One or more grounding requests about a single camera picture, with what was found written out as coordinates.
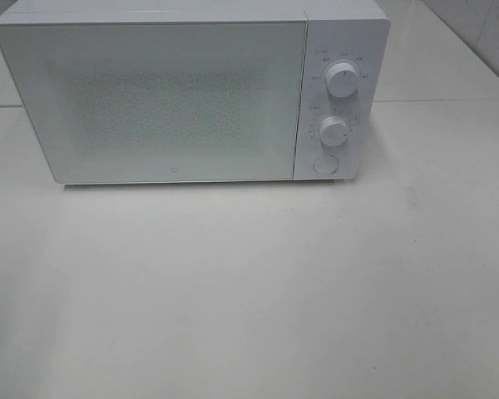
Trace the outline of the round white door button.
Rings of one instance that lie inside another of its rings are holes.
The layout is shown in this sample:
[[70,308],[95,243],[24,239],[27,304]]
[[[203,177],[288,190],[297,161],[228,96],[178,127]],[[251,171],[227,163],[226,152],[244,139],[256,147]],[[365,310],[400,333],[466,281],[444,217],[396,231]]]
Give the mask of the round white door button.
[[314,163],[314,171],[320,175],[333,175],[339,166],[338,159],[333,155],[321,155]]

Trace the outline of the white timer knob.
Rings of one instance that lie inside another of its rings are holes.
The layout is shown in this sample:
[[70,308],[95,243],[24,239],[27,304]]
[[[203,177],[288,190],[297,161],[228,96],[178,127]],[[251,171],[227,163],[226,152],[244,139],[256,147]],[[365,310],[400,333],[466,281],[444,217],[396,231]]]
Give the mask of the white timer knob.
[[348,122],[338,116],[329,116],[322,119],[316,128],[322,145],[336,147],[344,144],[349,137]]

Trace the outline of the white microwave door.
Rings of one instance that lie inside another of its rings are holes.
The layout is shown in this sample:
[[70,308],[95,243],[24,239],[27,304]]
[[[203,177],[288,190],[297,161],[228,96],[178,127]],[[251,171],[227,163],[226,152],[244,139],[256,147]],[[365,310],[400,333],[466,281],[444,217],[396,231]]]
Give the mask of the white microwave door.
[[0,25],[63,184],[287,180],[303,22]]

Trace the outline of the upper white power knob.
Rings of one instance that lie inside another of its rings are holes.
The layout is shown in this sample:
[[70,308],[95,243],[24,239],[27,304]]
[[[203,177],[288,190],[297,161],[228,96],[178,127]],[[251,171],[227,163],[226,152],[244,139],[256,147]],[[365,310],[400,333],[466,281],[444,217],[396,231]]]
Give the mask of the upper white power knob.
[[335,98],[351,96],[358,89],[359,78],[358,66],[345,59],[333,63],[324,73],[327,91]]

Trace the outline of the white microwave oven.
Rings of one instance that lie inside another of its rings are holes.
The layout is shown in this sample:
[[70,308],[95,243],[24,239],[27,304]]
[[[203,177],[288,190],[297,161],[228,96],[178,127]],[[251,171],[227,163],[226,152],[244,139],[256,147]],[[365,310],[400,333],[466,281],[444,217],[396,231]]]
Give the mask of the white microwave oven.
[[[374,1],[17,1],[0,16],[0,25],[264,22],[305,25],[294,168],[287,180],[353,178],[360,163],[390,29],[388,17]],[[351,96],[335,98],[327,91],[324,73],[343,59],[358,66],[358,89]],[[341,146],[327,147],[319,140],[317,125],[329,116],[348,122],[349,137]],[[338,170],[333,175],[314,171],[313,163],[321,155],[338,159]]]

